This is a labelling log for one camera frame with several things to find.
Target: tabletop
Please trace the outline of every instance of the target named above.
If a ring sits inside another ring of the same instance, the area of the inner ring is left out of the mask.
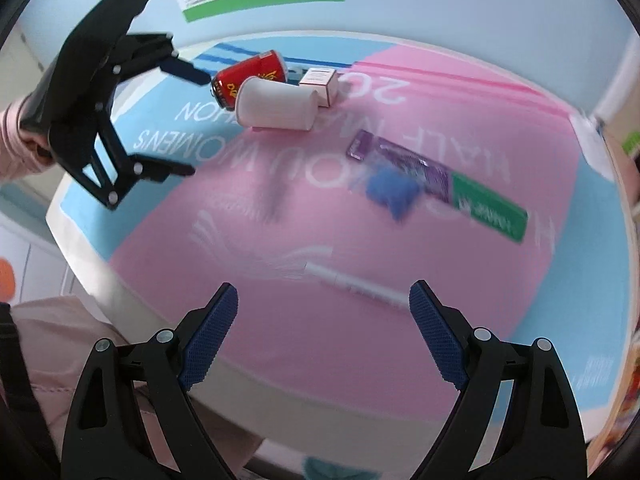
[[[119,99],[116,129],[130,152],[190,162],[196,175],[142,182],[115,212],[68,179],[56,194],[52,232],[114,325],[145,340],[233,283],[238,318],[196,396],[303,452],[399,470],[426,454],[457,392],[406,309],[340,283],[402,296],[425,279],[473,326],[551,339],[595,435],[623,370],[634,279],[628,211],[618,183],[586,163],[576,110],[478,60],[391,38],[270,34],[188,57],[215,72],[270,48],[290,66],[340,72],[338,103],[311,132],[243,131],[207,88],[153,73]],[[361,128],[521,205],[523,242],[435,199],[393,222],[351,189],[345,150]],[[308,263],[343,279],[309,276]]]

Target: small white box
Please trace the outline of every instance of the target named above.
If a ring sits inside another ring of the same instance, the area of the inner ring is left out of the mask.
[[[318,105],[327,108],[338,95],[338,74],[333,68],[310,68],[299,85],[314,87],[319,96]]]

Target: blue cloth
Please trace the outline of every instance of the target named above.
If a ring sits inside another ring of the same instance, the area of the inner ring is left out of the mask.
[[[380,473],[343,467],[307,457],[302,465],[306,480],[378,480]]]
[[[420,194],[420,185],[397,168],[380,168],[367,182],[367,198],[385,206],[395,221],[407,214]]]

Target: pink surface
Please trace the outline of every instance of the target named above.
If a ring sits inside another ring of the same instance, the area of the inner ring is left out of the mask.
[[[141,222],[111,264],[171,322],[233,283],[239,314],[221,356],[265,383],[361,412],[443,420],[456,391],[410,314],[303,266],[405,294],[423,278],[471,325],[507,337],[552,259],[550,225],[556,240],[562,232],[578,143],[567,108],[466,60],[396,46],[348,72],[356,75],[342,77],[341,101],[311,133],[243,132]],[[359,128],[524,206],[522,245],[434,200],[395,224],[350,192],[358,165],[344,152]]]

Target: red soda can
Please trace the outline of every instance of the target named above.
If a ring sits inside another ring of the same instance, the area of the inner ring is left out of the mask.
[[[211,94],[221,108],[235,110],[240,85],[251,76],[286,83],[287,65],[280,53],[268,50],[218,72],[211,80]]]

